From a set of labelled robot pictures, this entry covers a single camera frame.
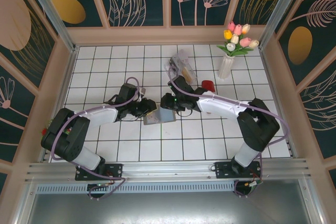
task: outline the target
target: white tile floor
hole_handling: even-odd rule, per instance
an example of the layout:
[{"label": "white tile floor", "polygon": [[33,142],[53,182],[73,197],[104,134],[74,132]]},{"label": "white tile floor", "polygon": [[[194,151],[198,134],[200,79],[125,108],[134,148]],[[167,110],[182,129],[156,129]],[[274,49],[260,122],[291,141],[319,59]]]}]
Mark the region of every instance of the white tile floor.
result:
[{"label": "white tile floor", "polygon": [[[217,70],[224,53],[216,45],[81,47],[65,107],[80,111],[98,106],[119,93],[130,76],[146,88],[147,98],[160,102],[171,92],[162,66],[180,49],[189,54],[199,85],[212,80],[217,94],[239,100],[257,97],[277,113],[259,51],[236,57],[232,75],[221,80]],[[143,125],[142,120],[103,125],[87,134],[85,146],[109,162],[182,161],[232,158],[243,143],[238,124],[218,115],[194,112],[176,119],[156,125]],[[282,135],[281,129],[274,139]],[[262,156],[290,157],[286,141]]]}]

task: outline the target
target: flower bouquet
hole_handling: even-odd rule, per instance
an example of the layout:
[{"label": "flower bouquet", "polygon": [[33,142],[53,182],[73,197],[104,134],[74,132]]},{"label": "flower bouquet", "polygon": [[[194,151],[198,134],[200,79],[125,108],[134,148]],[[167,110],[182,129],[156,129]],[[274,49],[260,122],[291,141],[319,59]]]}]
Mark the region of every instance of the flower bouquet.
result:
[{"label": "flower bouquet", "polygon": [[217,46],[225,52],[218,72],[218,77],[221,79],[225,79],[231,74],[231,68],[236,56],[245,55],[259,45],[259,41],[257,40],[244,38],[244,35],[248,33],[250,28],[251,25],[249,24],[245,24],[242,27],[241,25],[235,25],[231,21],[227,26],[227,30],[224,31],[224,38],[226,39],[224,46]]}]

